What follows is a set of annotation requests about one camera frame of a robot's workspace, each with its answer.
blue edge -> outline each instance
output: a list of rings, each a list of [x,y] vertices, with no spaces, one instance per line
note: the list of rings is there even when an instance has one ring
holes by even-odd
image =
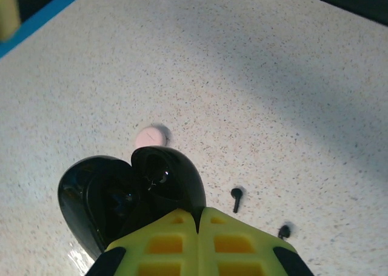
[[[73,1],[75,0],[53,0],[24,21],[12,38],[6,42],[0,42],[0,59]]]

glossy black plastic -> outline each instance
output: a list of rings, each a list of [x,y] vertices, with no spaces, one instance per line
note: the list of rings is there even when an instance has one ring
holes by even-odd
[[[204,188],[192,162],[177,150],[144,147],[128,163],[86,158],[62,177],[58,200],[77,240],[96,259],[106,247],[176,208],[200,218]]]

pink pill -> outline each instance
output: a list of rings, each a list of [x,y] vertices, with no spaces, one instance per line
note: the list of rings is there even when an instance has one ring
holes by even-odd
[[[156,127],[142,129],[135,140],[135,147],[165,146],[166,135]]]

black screw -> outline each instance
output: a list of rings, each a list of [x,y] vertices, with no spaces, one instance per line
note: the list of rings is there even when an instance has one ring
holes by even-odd
[[[284,225],[280,228],[278,233],[278,238],[281,238],[282,240],[284,238],[289,238],[291,236],[291,229],[288,225]]]
[[[243,192],[240,188],[233,188],[230,194],[236,200],[235,208],[233,208],[233,212],[236,214],[238,212],[238,206],[240,205],[240,199],[243,197]]]

granite-like surface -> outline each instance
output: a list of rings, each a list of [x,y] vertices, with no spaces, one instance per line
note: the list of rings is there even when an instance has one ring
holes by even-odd
[[[386,275],[388,28],[317,0],[77,0],[0,60],[1,275],[82,275],[56,188],[163,123],[209,206],[315,275]]]

